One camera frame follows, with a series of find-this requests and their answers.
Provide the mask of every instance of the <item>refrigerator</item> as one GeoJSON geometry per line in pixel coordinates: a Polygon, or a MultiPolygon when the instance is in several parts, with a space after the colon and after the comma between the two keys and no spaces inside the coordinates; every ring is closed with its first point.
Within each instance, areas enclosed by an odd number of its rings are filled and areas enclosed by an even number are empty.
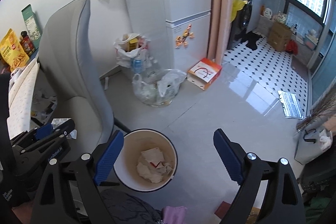
{"type": "Polygon", "coordinates": [[[206,57],[211,0],[126,0],[133,32],[150,40],[149,50],[162,68],[187,72],[206,57]],[[191,24],[194,38],[176,48],[176,38],[191,24]]]}

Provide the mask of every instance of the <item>silver screw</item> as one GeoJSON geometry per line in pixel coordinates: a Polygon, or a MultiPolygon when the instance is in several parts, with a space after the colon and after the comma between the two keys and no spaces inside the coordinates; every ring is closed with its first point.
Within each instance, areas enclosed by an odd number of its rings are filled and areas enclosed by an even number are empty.
{"type": "Polygon", "coordinates": [[[49,161],[49,164],[50,164],[50,165],[55,165],[55,164],[56,164],[56,162],[57,162],[57,160],[56,160],[56,159],[51,159],[51,160],[49,161]]]}
{"type": "Polygon", "coordinates": [[[288,160],[285,159],[285,158],[280,159],[280,162],[281,162],[283,165],[287,165],[287,164],[288,164],[288,160]]]}
{"type": "Polygon", "coordinates": [[[247,157],[250,159],[250,160],[255,160],[257,158],[257,156],[253,153],[248,153],[247,154],[247,157]]]}
{"type": "Polygon", "coordinates": [[[91,155],[88,154],[88,153],[86,153],[86,154],[83,154],[83,155],[81,156],[81,159],[82,159],[82,160],[88,160],[90,157],[91,157],[91,155]]]}

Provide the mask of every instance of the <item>black and white tiled floor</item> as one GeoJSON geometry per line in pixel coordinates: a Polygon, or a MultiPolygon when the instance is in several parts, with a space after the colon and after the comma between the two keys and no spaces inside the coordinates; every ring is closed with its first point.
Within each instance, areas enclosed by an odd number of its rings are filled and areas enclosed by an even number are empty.
{"type": "Polygon", "coordinates": [[[243,71],[276,97],[278,90],[296,94],[305,114],[308,84],[291,68],[292,56],[287,52],[277,52],[264,36],[257,41],[258,49],[255,51],[245,44],[240,43],[228,50],[223,61],[243,71]]]}

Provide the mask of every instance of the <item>gray chair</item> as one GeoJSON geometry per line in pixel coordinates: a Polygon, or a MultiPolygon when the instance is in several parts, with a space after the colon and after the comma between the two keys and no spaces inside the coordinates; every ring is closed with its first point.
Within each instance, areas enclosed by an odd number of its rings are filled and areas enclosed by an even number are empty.
{"type": "Polygon", "coordinates": [[[88,41],[90,0],[74,0],[48,20],[40,41],[41,69],[55,90],[52,118],[72,118],[77,139],[65,160],[91,153],[109,139],[114,117],[93,63],[88,41]]]}

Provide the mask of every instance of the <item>red and white cardboard box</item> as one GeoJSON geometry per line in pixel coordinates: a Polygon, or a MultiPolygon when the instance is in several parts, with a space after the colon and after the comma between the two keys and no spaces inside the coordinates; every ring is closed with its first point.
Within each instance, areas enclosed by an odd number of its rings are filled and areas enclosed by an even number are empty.
{"type": "Polygon", "coordinates": [[[187,80],[206,90],[221,74],[222,66],[203,58],[188,71],[187,80]]]}

